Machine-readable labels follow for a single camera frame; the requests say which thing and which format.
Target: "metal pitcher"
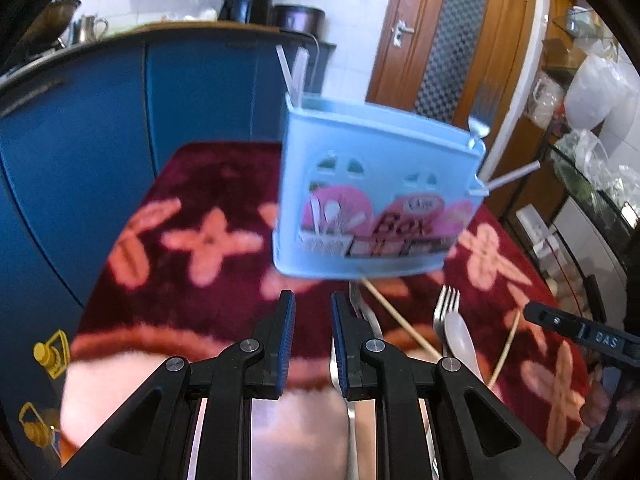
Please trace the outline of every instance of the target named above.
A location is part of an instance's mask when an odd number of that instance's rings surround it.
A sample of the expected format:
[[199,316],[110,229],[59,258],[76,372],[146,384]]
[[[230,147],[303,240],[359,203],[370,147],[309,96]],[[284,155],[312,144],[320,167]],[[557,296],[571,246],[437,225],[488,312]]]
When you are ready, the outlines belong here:
[[[104,24],[104,30],[96,34],[95,29],[98,23]],[[95,15],[81,16],[74,23],[71,43],[91,43],[100,40],[109,30],[109,22],[104,18],[98,18]]]

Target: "countertop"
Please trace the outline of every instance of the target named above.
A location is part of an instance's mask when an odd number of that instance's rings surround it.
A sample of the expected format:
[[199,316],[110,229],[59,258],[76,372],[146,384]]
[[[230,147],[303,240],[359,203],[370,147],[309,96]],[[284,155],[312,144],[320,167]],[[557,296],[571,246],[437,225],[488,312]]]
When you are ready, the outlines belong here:
[[[159,39],[175,39],[176,37],[202,37],[219,34],[233,34],[273,37],[280,36],[284,38],[296,38],[297,40],[308,41],[313,43],[311,38],[295,32],[286,32],[278,27],[271,25],[256,25],[254,23],[237,23],[237,22],[155,22],[140,25],[139,27],[107,36],[103,40],[95,41],[95,43],[76,44],[67,48],[63,48],[52,54],[46,55],[36,61],[25,65],[20,70],[12,73],[3,79],[0,75],[0,97],[11,88],[20,84],[22,81],[30,78],[37,73],[56,66],[66,60],[73,59],[76,56],[82,56],[87,52],[111,48],[124,44],[135,42],[144,43],[147,40]],[[319,43],[329,48],[335,48],[333,43],[327,43],[319,40]]]

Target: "black kettle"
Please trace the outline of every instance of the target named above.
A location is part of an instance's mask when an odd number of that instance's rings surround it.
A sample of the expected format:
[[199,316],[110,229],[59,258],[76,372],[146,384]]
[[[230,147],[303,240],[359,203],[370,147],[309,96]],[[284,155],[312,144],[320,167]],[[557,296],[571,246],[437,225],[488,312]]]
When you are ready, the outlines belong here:
[[219,20],[266,25],[271,11],[271,0],[222,0]]

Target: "frosted glass panel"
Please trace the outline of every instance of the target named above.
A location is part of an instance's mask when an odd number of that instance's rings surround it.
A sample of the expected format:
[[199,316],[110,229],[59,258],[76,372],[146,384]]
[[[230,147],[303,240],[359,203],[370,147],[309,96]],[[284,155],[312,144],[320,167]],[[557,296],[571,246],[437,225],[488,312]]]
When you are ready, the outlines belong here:
[[487,0],[443,0],[414,112],[450,123],[471,67]]

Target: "red floral tablecloth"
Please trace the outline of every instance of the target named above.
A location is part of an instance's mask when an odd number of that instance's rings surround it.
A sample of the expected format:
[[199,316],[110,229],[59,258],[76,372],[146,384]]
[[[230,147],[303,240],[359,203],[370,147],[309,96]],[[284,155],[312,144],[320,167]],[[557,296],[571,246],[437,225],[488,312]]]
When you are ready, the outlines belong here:
[[[280,146],[191,144],[167,164],[116,241],[71,345],[61,425],[64,459],[168,356],[195,361],[250,335],[283,288],[296,293],[296,327],[286,394],[254,402],[254,478],[340,478],[346,460],[344,402],[331,387],[329,296],[345,282],[281,275],[271,260]],[[434,345],[443,283],[462,293],[487,378],[517,311],[554,304],[545,283],[484,208],[431,274],[375,280]],[[415,344],[376,300],[385,338]],[[569,341],[521,320],[494,393],[551,449],[579,426],[588,377]]]

